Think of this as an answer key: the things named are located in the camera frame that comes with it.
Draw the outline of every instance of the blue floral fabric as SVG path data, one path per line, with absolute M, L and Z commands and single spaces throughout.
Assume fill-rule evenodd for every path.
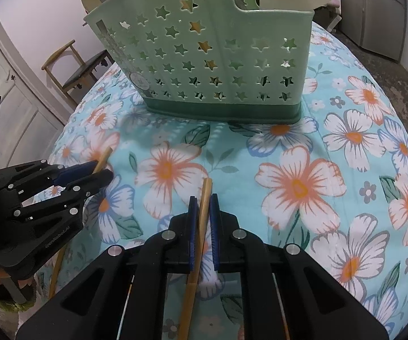
M 368 71 L 317 25 L 302 105 L 293 125 L 159 116 L 114 64 L 49 160 L 71 166 L 114 150 L 114 180 L 87 200 L 57 289 L 108 246 L 134 247 L 166 229 L 209 176 L 222 210 L 269 244 L 300 245 L 394 338 L 408 322 L 408 135 Z M 53 263 L 36 277 L 43 298 Z M 164 339 L 177 336 L 185 280 L 169 278 Z M 214 271 L 209 230 L 197 297 L 190 339 L 243 339 L 239 277 Z

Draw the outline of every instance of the bamboo chopstick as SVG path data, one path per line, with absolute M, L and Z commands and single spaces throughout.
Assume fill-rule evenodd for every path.
M 180 327 L 178 329 L 177 340 L 187 340 L 190 330 L 191 318 L 193 314 L 194 298 L 198 288 L 199 271 L 201 269 L 202 251 L 204 249 L 205 234 L 208 223 L 208 205 L 210 194 L 212 193 L 212 180 L 204 179 L 201 193 L 201 206 L 199 207 L 198 230 L 196 231 L 196 244 L 194 254 L 194 269 L 190 272 L 185 289 L 182 314 L 180 315 Z
M 108 147 L 105 149 L 105 152 L 103 152 L 100 156 L 100 159 L 98 160 L 97 166 L 95 166 L 95 169 L 92 173 L 97 173 L 106 166 L 108 163 L 108 158 L 113 152 L 113 149 L 111 147 Z M 62 262 L 64 261 L 64 256 L 65 256 L 65 251 L 67 250 L 67 245 L 65 244 L 59 251 L 59 254 L 57 255 L 56 263 L 54 264 L 53 268 L 53 275 L 51 275 L 51 283 L 50 283 L 50 290 L 48 293 L 48 299 L 51 299 L 55 294 L 56 294 L 56 285 L 57 285 L 57 278 L 59 277 L 59 272 L 60 269 L 62 268 Z

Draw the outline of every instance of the metal screw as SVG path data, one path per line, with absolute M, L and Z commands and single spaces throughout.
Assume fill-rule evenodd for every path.
M 172 230 L 165 230 L 162 232 L 161 237 L 164 240 L 172 240 L 175 238 L 175 232 Z
M 245 239 L 246 231 L 243 229 L 236 229 L 232 232 L 232 236 L 236 239 Z
M 113 245 L 108 248 L 108 254 L 110 256 L 116 257 L 122 253 L 122 247 L 120 245 Z
M 300 253 L 300 247 L 297 244 L 289 244 L 286 246 L 286 252 L 296 256 L 298 253 Z

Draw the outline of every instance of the black chair seat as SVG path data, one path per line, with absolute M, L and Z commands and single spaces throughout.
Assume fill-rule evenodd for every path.
M 102 51 L 89 60 L 87 60 L 83 65 L 81 65 L 77 71 L 75 71 L 70 78 L 63 84 L 64 88 L 67 88 L 70 84 L 76 82 L 78 79 L 82 77 L 82 75 L 89 70 L 89 68 L 94 69 L 95 66 L 97 66 L 105 57 L 107 53 L 106 50 Z

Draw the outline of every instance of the green plastic basket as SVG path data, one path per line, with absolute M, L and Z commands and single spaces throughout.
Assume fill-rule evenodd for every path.
M 291 124 L 313 14 L 241 10 L 234 0 L 107 0 L 85 21 L 152 112 Z

